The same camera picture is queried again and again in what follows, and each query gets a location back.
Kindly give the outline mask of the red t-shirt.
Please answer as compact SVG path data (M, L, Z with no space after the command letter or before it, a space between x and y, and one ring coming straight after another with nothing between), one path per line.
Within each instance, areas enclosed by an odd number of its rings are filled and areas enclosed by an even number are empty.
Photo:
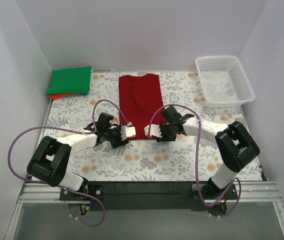
M153 114L164 105L159 76L153 73L121 76L118 93L119 108L135 127L136 136L132 139L146 139L144 128L150 123Z

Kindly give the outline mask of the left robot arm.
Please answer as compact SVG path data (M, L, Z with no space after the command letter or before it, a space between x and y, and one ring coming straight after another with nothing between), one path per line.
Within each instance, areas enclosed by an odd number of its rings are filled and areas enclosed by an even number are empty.
M88 180L67 170L69 158L104 142L109 142L116 149L128 144L129 138L136 136L135 127L131 123L115 124L113 119L113 115L103 112L97 121L87 125L79 134L59 138L45 136L27 166L27 173L51 187L83 191Z

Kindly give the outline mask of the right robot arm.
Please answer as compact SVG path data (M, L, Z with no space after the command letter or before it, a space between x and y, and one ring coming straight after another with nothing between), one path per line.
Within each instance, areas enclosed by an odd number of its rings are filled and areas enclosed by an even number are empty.
M220 201L228 192L237 175L259 154L260 148L246 127L239 121L222 124L202 120L194 111L181 115L176 110L177 104L167 104L156 112L164 118L160 124L150 122L144 131L146 136L155 137L157 142L175 141L177 135L196 136L195 173L199 172L200 140L210 141L217 145L222 164L217 172L204 184L200 185L199 177L195 178L198 197L214 198Z

